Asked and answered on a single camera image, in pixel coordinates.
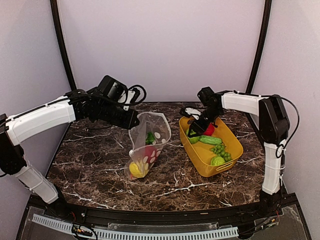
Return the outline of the red carrot with leaves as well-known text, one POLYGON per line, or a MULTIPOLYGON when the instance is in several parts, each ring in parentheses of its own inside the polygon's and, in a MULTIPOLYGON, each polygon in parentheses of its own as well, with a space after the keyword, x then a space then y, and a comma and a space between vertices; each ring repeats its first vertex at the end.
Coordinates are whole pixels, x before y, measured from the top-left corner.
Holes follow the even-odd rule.
POLYGON ((146 145, 152 145, 155 141, 156 141, 156 138, 155 138, 154 134, 151 131, 149 131, 146 134, 145 144, 146 145))

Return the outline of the green apple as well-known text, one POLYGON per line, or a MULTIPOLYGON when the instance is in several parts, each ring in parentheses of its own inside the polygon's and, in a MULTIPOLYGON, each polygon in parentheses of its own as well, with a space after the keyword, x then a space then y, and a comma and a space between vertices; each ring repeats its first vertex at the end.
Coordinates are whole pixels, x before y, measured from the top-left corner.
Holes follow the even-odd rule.
POLYGON ((189 142, 191 144, 196 144, 199 141, 200 136, 189 137, 189 131, 190 131, 189 128, 185 131, 185 135, 186 135, 187 139, 189 140, 189 142))

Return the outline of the red tomato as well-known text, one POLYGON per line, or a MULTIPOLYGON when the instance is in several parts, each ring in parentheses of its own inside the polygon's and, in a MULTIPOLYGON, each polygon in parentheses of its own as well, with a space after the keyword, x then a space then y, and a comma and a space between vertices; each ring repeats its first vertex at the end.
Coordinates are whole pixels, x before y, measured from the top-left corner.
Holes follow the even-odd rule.
POLYGON ((143 163, 152 165, 156 162, 158 156, 160 155, 161 150, 156 149, 153 145, 148 145, 144 149, 144 158, 143 163))

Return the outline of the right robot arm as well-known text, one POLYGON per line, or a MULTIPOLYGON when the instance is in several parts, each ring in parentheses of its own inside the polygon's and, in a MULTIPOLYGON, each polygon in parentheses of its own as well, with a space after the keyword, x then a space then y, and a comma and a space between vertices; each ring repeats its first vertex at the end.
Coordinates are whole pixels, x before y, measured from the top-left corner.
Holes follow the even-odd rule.
POLYGON ((290 121, 283 99, 279 95, 254 95, 239 91, 214 92, 210 87, 197 94, 204 110, 190 125, 188 137, 201 136, 210 123, 223 115, 224 110, 235 110, 258 118, 258 135, 265 150, 265 171, 262 191, 273 195, 282 187, 285 169, 285 149, 290 121))

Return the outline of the yellow lemon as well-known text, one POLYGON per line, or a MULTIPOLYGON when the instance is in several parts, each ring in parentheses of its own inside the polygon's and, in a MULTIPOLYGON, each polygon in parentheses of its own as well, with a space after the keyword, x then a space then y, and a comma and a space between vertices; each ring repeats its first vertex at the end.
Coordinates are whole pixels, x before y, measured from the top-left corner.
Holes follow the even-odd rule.
POLYGON ((138 165, 134 162, 131 162, 129 164, 129 171, 130 171, 130 175, 133 178, 144 178, 145 177, 145 174, 139 170, 138 165))

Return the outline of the polka dot zip bag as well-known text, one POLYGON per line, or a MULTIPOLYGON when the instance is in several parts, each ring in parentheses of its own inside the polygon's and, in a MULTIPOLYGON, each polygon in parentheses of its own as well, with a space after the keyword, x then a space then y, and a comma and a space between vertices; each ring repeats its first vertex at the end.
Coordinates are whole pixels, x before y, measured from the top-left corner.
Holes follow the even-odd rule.
POLYGON ((163 113, 142 112, 137 119, 139 125, 128 132, 132 149, 124 173, 130 180, 144 178, 149 173, 172 136, 163 113))

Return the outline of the green pear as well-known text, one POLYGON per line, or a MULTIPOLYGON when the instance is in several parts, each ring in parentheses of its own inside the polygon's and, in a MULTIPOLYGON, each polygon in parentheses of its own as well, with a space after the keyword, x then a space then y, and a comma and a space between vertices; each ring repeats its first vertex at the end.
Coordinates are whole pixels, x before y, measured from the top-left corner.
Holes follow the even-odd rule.
POLYGON ((211 160, 210 160, 210 165, 211 166, 220 166, 225 164, 226 161, 222 156, 214 156, 211 160))

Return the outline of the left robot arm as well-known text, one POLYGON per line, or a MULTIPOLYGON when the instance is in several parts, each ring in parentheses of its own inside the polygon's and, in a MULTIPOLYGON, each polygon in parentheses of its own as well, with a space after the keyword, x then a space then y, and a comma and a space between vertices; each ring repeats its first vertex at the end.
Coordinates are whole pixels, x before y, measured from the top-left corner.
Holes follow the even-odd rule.
POLYGON ((109 125, 130 130, 139 125, 138 113, 132 107, 147 96, 141 85, 127 87, 109 75, 98 86, 76 89, 57 99, 23 113, 0 116, 0 170, 11 175, 37 194, 60 218, 71 213, 62 194, 29 161, 25 159, 21 143, 63 124, 82 119, 101 120, 109 125))

